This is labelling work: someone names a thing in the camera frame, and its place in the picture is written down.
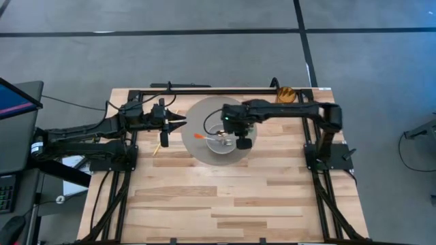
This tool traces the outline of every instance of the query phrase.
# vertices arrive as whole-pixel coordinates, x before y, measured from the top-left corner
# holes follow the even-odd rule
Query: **computer monitor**
[[[42,103],[0,78],[0,120],[42,108]]]

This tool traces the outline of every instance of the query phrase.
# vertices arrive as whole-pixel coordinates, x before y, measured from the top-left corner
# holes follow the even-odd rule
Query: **orange object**
[[[204,139],[203,135],[200,135],[199,133],[194,133],[193,135],[196,139]]]
[[[282,87],[277,92],[276,103],[292,103],[296,98],[295,91],[290,87]]]

